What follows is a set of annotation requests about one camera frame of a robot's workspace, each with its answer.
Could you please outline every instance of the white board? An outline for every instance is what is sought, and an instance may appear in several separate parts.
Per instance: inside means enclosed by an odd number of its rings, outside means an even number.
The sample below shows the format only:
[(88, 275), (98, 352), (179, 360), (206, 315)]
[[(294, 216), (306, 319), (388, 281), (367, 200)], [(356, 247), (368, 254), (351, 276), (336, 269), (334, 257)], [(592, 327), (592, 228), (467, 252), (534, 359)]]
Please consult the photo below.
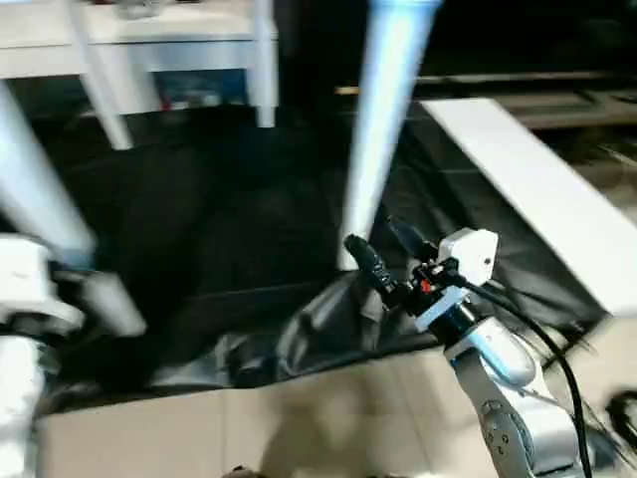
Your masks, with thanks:
[(422, 106), (601, 307), (617, 317), (637, 316), (632, 222), (493, 100)]

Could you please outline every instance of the black cable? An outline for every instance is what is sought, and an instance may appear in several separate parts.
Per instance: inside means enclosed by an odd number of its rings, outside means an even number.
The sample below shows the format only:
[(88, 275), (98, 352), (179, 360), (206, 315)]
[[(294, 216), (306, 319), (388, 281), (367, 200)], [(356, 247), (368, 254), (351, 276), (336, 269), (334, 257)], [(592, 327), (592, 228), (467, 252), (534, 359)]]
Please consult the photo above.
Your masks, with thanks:
[(628, 415), (628, 407), (631, 404), (637, 404), (637, 390), (624, 390), (613, 395), (606, 411), (617, 434), (637, 451), (637, 427), (631, 423)]
[(568, 388), (570, 390), (570, 396), (573, 402), (573, 415), (574, 415), (574, 424), (575, 424), (575, 432), (577, 433), (577, 443), (579, 445), (579, 456), (581, 459), (581, 467), (584, 472), (584, 476), (586, 478), (592, 478), (593, 472), (592, 467), (590, 466), (590, 458), (588, 457), (588, 446), (586, 444), (586, 423), (584, 421), (584, 409), (582, 406), (581, 394), (579, 393), (579, 387), (577, 386), (577, 380), (575, 378), (575, 374), (573, 370), (570, 368), (568, 361), (564, 358), (564, 355), (561, 349), (557, 346), (557, 344), (552, 340), (551, 337), (539, 326), (539, 324), (534, 321), (531, 317), (526, 315), (524, 312), (519, 311), (515, 307), (508, 304), (501, 297), (496, 294), (489, 292), (482, 287), (475, 286), (468, 282), (465, 278), (459, 275), (452, 276), (453, 282), (466, 289), (469, 289), (472, 292), (475, 292), (479, 296), (487, 299), (488, 301), (494, 303), (498, 307), (504, 309), (509, 312), (513, 316), (515, 316), (518, 320), (523, 322), (525, 325), (529, 327), (548, 347), (548, 349), (555, 355), (557, 359), (557, 363), (561, 366), (562, 370), (564, 370), (564, 375), (566, 377), (566, 383), (568, 384)]

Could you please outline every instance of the robotic arm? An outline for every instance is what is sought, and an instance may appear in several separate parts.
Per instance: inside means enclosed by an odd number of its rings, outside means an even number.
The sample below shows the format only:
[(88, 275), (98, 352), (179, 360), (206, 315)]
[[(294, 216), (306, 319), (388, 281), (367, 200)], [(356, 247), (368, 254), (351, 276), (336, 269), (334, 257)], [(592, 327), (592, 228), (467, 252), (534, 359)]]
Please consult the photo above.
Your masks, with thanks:
[(540, 364), (496, 318), (482, 318), (462, 287), (491, 279), (498, 236), (462, 229), (436, 248), (401, 221), (390, 219), (390, 228), (420, 262), (405, 283), (391, 277), (363, 239), (350, 235), (345, 247), (385, 307), (401, 305), (419, 332), (429, 330), (445, 347), (499, 476), (585, 476), (573, 422), (548, 391)]

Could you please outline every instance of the white pole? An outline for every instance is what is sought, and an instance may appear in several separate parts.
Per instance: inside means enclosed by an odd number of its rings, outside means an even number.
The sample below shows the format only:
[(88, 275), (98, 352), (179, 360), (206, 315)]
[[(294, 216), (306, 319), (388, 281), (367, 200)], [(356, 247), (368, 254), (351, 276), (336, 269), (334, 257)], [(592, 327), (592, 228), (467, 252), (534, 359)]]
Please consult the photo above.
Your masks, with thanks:
[[(95, 237), (1, 80), (0, 207), (18, 230), (45, 241), (60, 261), (77, 269), (91, 266)], [(87, 299), (116, 333), (144, 331), (141, 315), (115, 274), (93, 274), (85, 288)]]
[(356, 269), (342, 247), (344, 238), (369, 237), (439, 4), (439, 0), (371, 0), (339, 235), (340, 269)]
[(91, 45), (82, 19), (81, 5), (77, 0), (62, 0), (62, 4), (70, 26), (71, 43), (84, 64), (82, 83), (106, 136), (113, 149), (130, 149), (132, 141), (128, 128), (118, 113), (115, 96), (105, 75), (104, 66)]
[(85, 262), (93, 254), (93, 234), (4, 81), (0, 81), (0, 206), (20, 231), (44, 239), (70, 262)]
[(253, 0), (253, 58), (250, 75), (257, 125), (274, 127), (278, 102), (277, 45), (273, 38), (272, 0)]

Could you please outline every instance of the black plastic sheet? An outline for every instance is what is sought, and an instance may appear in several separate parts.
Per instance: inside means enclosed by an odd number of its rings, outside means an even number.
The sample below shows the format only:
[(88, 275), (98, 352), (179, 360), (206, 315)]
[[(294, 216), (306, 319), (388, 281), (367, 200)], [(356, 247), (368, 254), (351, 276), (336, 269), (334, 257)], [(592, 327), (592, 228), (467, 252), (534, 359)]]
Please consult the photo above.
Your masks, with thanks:
[[(264, 130), (240, 109), (146, 115), (129, 119), (137, 146), (125, 152), (93, 119), (43, 134), (101, 239), (99, 265), (120, 274), (148, 322), (142, 337), (114, 338), (92, 318), (62, 351), (54, 408), (254, 387), (435, 347), (401, 311), (374, 312), (357, 274), (335, 269), (349, 120), (283, 116)], [(498, 232), (496, 278), (546, 324), (579, 333), (604, 316), (416, 106), (371, 237), (404, 275), (389, 212), (435, 242), (465, 226)]]

